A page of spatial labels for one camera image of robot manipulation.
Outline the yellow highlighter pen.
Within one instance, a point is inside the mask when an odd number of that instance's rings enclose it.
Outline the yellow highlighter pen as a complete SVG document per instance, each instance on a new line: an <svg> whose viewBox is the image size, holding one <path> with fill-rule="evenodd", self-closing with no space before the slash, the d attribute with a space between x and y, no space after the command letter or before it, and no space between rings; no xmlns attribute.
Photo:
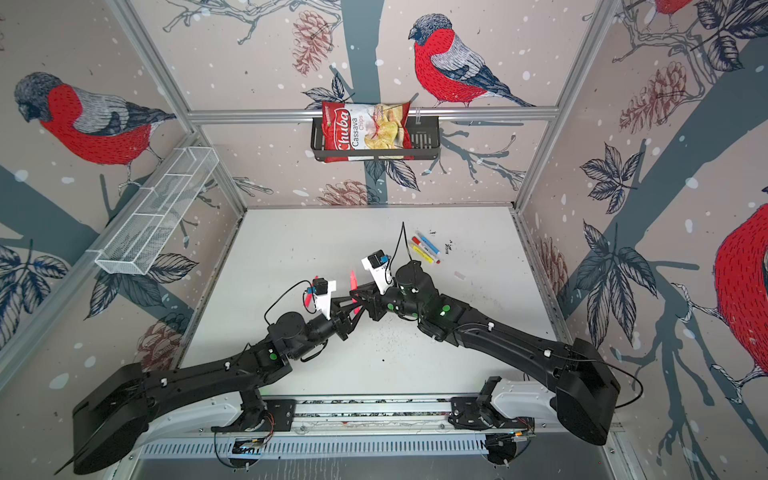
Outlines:
<svg viewBox="0 0 768 480"><path fill-rule="evenodd" d="M410 243L409 246L424 261L428 262L429 264L435 263L435 260L426 251L424 251L419 245Z"/></svg>

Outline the white whiteboard marker pen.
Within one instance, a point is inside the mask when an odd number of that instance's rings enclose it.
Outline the white whiteboard marker pen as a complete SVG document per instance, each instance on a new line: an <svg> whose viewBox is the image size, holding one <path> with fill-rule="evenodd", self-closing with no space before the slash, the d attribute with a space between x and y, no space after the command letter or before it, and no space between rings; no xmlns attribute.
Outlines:
<svg viewBox="0 0 768 480"><path fill-rule="evenodd" d="M429 250L426 248L426 246L425 246L425 245L424 245L424 244L423 244L423 243L422 243L422 242L419 240L419 238L418 238L417 236L413 236L413 237L411 238L411 243L414 243L414 244L417 244L417 245L419 245L419 246L420 246L420 247L421 247L421 248L422 248L424 251L426 251L426 252L427 252L427 253L428 253L428 254L429 254L429 255L430 255L430 256L431 256L431 257L432 257L432 258L435 260L435 263L434 263L434 264L440 264L440 263L441 263L441 261L440 261L440 260L437 258L437 256L436 256L435 254L431 253L431 252L430 252L430 251L429 251Z"/></svg>

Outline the blue marker pen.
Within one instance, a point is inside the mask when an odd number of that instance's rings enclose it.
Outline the blue marker pen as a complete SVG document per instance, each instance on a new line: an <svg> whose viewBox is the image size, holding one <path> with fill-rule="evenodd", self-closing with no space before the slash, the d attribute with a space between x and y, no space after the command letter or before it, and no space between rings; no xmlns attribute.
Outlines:
<svg viewBox="0 0 768 480"><path fill-rule="evenodd" d="M422 234L420 231L416 231L416 235L431 253L435 255L440 254L440 250L430 240L428 240L424 234Z"/></svg>

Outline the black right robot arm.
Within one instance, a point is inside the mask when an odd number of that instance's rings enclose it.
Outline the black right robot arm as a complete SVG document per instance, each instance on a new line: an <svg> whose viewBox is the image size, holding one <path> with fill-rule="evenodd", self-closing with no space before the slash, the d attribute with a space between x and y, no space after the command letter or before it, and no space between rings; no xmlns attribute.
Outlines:
<svg viewBox="0 0 768 480"><path fill-rule="evenodd" d="M361 263L373 281L350 294L373 320L393 313L437 342L479 351L521 371L554 394L550 407L568 432L592 445L606 444L621 387L591 343L547 340L498 322L440 293L419 261L395 274L388 257L370 255Z"/></svg>

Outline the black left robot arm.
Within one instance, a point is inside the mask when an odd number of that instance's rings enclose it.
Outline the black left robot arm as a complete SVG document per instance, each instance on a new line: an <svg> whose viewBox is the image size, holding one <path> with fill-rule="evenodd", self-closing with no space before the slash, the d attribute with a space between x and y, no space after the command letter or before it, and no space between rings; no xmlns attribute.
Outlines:
<svg viewBox="0 0 768 480"><path fill-rule="evenodd" d="M245 397L233 430L252 428L261 421L259 388L288 375L291 361L308 359L311 350L332 336L347 338L362 315L378 321L385 311L378 301L354 304L343 297L332 302L328 316L305 320L298 312L281 315L263 340L231 357L172 370L145 371L138 363L126 364L74 407L68 462L77 475L98 472L125 457L158 417L231 392Z"/></svg>

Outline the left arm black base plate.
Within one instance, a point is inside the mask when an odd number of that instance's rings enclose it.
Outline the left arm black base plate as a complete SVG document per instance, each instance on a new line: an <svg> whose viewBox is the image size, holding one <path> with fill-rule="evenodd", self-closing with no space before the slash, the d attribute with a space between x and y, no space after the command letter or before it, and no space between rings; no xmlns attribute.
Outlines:
<svg viewBox="0 0 768 480"><path fill-rule="evenodd" d="M242 404L238 432L283 433L292 428L297 401L295 399L258 399Z"/></svg>

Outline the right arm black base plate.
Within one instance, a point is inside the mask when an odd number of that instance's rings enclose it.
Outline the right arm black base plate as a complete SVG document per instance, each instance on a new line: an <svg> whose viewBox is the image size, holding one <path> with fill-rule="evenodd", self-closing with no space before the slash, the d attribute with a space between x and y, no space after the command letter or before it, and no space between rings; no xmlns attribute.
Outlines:
<svg viewBox="0 0 768 480"><path fill-rule="evenodd" d="M535 427L532 417L504 417L489 401L480 401L478 397L452 397L450 404L447 421L457 430L529 430Z"/></svg>

